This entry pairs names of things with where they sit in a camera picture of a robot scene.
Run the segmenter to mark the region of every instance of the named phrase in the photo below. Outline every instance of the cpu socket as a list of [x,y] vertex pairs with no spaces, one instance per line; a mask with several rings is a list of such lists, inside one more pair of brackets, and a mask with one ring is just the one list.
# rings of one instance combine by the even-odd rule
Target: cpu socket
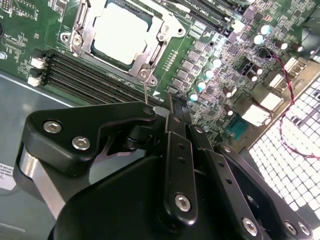
[[177,18],[152,0],[80,0],[72,32],[60,39],[76,57],[156,86],[153,72],[169,41],[185,34]]

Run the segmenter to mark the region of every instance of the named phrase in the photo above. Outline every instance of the red wire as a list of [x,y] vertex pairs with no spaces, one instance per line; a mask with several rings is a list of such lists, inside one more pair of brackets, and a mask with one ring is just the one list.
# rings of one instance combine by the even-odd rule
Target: red wire
[[290,101],[290,104],[289,106],[284,110],[282,116],[280,117],[280,123],[279,123],[279,132],[280,132],[280,139],[282,141],[282,143],[288,148],[290,149],[293,153],[295,154],[298,154],[300,156],[303,156],[304,158],[315,158],[315,159],[320,159],[320,156],[315,156],[313,154],[303,154],[301,152],[299,152],[297,149],[295,148],[292,148],[287,142],[286,140],[284,139],[283,137],[283,129],[282,129],[282,126],[283,126],[283,123],[284,123],[284,118],[285,116],[287,115],[287,112],[290,110],[290,108],[295,105],[295,95],[294,95],[294,90],[292,88],[292,85],[291,85],[291,80],[290,78],[288,77],[288,72],[286,71],[285,69],[285,65],[284,63],[282,62],[282,60],[277,56],[277,55],[274,55],[276,61],[278,63],[280,63],[281,65],[281,68],[282,68],[282,71],[283,71],[283,74],[284,74],[284,78],[285,78],[285,81],[286,83],[288,84],[288,89],[290,91],[290,97],[291,97],[291,101]]

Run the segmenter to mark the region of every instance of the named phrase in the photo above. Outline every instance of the perforated metal panel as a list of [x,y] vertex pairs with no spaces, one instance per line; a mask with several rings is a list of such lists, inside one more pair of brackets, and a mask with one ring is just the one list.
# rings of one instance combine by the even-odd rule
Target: perforated metal panel
[[[320,159],[285,147],[278,120],[249,150],[269,186],[297,211],[306,204],[320,220]],[[284,140],[303,154],[320,156],[320,79],[295,101],[283,119]]]

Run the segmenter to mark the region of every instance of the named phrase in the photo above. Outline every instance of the motherboard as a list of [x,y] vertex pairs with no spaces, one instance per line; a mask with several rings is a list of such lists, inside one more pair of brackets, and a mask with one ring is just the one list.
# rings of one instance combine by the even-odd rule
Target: motherboard
[[317,0],[0,0],[0,69],[80,105],[185,96],[211,141],[270,122]]

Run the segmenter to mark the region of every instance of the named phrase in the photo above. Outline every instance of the capacitor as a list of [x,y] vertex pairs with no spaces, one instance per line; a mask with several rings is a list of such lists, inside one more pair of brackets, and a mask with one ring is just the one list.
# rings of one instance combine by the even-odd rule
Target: capacitor
[[281,50],[285,50],[288,47],[288,43],[283,42],[281,40],[275,40],[274,41],[274,46],[281,49]]
[[290,49],[291,49],[292,51],[295,51],[295,52],[300,53],[300,52],[302,52],[305,48],[304,48],[304,46],[302,46],[302,45],[300,45],[300,44],[298,44],[298,43],[292,43],[292,44],[290,45]]
[[232,96],[236,94],[237,90],[238,89],[236,86],[234,88],[232,88],[232,90],[231,90]]
[[224,111],[226,112],[226,114],[228,116],[231,116],[234,114],[234,111],[231,109],[231,107],[229,105],[224,105]]
[[203,73],[207,79],[212,79],[215,76],[214,71],[212,71],[210,68],[205,69]]
[[258,26],[258,32],[262,35],[267,35],[268,33],[270,33],[270,25],[261,24],[260,26]]
[[199,89],[199,91],[201,92],[201,91],[203,91],[204,89],[206,89],[206,83],[205,83],[205,81],[203,81],[203,80],[199,80],[197,83],[196,83],[196,85],[197,85],[197,87],[198,87],[198,89]]
[[228,88],[226,88],[226,87],[222,88],[222,92],[227,98],[231,98],[232,97],[232,93]]
[[212,67],[213,67],[214,69],[217,69],[217,68],[220,68],[220,67],[221,67],[222,61],[221,61],[219,58],[214,57],[214,58],[212,58],[212,60],[211,60],[211,64],[212,64]]
[[253,65],[252,71],[254,71],[257,75],[261,75],[264,70],[260,68],[258,65]]
[[189,93],[189,98],[192,102],[195,102],[198,100],[199,96],[197,95],[196,92],[192,91]]
[[262,36],[261,34],[253,35],[251,37],[251,41],[256,45],[260,45],[264,42],[264,36]]
[[246,75],[252,82],[255,82],[258,80],[258,77],[252,72],[248,72]]
[[208,133],[208,132],[210,131],[210,127],[209,127],[209,126],[204,126],[204,127],[203,127],[203,131],[204,131],[205,133]]

